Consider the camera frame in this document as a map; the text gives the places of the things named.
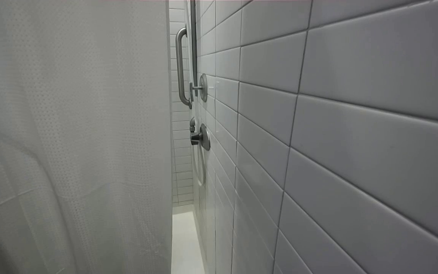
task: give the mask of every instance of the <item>white tile wall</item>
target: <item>white tile wall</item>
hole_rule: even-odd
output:
[[[198,7],[208,273],[438,273],[438,0]]]
[[[175,35],[185,26],[185,11],[183,0],[169,1],[168,15],[170,19],[170,68],[172,79],[172,202],[173,206],[193,203],[192,161],[189,139],[189,109],[179,99],[177,78],[177,54]],[[182,40],[184,55],[184,79],[188,79],[188,46],[186,39]],[[184,88],[188,91],[188,82]]]

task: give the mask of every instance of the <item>shower curtain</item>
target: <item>shower curtain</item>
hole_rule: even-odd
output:
[[[0,0],[0,273],[170,273],[167,9]]]

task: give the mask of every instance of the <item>grab bar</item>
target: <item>grab bar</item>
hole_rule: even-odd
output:
[[[192,104],[189,99],[186,98],[186,92],[184,87],[184,60],[182,56],[182,37],[187,35],[187,29],[181,28],[175,36],[175,49],[177,50],[177,75],[179,81],[179,98],[182,103],[192,109]]]

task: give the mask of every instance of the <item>textured fabric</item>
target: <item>textured fabric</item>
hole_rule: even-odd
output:
[[[170,273],[166,5],[0,0],[0,273]]]

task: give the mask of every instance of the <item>white floor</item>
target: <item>white floor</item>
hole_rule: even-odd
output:
[[[174,208],[174,212],[180,212],[179,208]],[[194,214],[192,211],[175,213],[172,220],[172,274],[205,274]]]

